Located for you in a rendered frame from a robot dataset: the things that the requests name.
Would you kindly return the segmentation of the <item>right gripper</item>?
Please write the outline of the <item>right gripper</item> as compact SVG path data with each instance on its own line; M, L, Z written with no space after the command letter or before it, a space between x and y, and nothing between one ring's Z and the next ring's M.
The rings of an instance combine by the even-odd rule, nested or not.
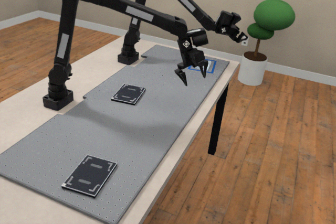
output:
M180 51L180 53L184 53L184 52L188 52L186 51ZM185 69L189 66L193 66L194 68L196 67L196 65L194 65L193 63L185 65L183 64L183 62L177 64L178 69L174 70L175 73L179 76L179 78L183 81L183 83L185 84L185 86L187 86L187 80L186 80L186 74L185 72L182 71L182 69ZM204 71L203 71L203 66L204 66ZM204 64L202 66L199 66L201 73L203 75L203 78L206 78L206 70L208 67L208 60L204 60Z

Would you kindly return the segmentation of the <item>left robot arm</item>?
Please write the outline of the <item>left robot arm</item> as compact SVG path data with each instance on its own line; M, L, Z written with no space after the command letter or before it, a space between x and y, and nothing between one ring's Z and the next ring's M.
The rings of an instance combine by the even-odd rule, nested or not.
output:
M215 31L217 34L224 35L227 33L235 34L237 28L234 26L241 20L241 16L237 13L229 13L221 11L217 20L214 21L208 14L206 14L193 0L178 0L208 31ZM139 55L134 45L139 42L140 38L140 23L141 20L131 17L131 22L128 32L125 34L123 48L118 58L130 61ZM226 26L227 25L227 26Z

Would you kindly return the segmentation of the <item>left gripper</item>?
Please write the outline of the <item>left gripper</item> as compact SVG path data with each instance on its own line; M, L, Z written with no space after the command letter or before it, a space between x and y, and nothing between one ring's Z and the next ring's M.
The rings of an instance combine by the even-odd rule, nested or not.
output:
M235 34L228 33L228 26L227 26L227 33L224 34L224 35L229 36L233 41L236 41L237 43L240 43L243 40L248 39L248 36L246 34L244 34L243 32L241 32L241 34L237 38L236 36L237 36L237 34L240 33L240 31L239 31L240 29L236 25L234 25L234 26L237 28ZM242 39L243 36L245 36L246 38Z

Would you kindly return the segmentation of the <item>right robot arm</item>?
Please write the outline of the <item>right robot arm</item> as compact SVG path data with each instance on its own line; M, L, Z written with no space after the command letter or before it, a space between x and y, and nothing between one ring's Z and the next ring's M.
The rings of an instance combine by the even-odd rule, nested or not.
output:
M184 19L156 11L131 0L81 1L107 7L178 36L177 43L180 51L188 51L181 53L183 64L193 63L196 67L204 64L205 56L203 51L193 48L190 37L195 47L208 44L205 28L187 30L187 24ZM78 3L79 0L62 0L54 66L48 74L48 94L43 96L43 101L54 105L61 104L73 95L73 91L67 89L65 82L70 80L69 77L73 74L71 73L72 67L69 61ZM192 48L193 50L190 51Z

